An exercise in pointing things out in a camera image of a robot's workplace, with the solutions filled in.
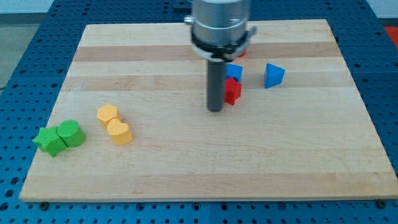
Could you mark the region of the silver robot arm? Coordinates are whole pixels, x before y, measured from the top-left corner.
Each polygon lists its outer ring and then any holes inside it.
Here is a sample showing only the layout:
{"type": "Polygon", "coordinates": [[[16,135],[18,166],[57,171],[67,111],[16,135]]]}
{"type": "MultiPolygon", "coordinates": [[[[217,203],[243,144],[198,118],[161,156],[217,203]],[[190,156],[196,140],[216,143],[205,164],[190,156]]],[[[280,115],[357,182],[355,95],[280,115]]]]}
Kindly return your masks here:
{"type": "Polygon", "coordinates": [[[194,51],[212,62],[232,62],[248,47],[257,27],[250,29],[251,0],[194,0],[191,14],[184,17],[190,26],[194,51]]]}

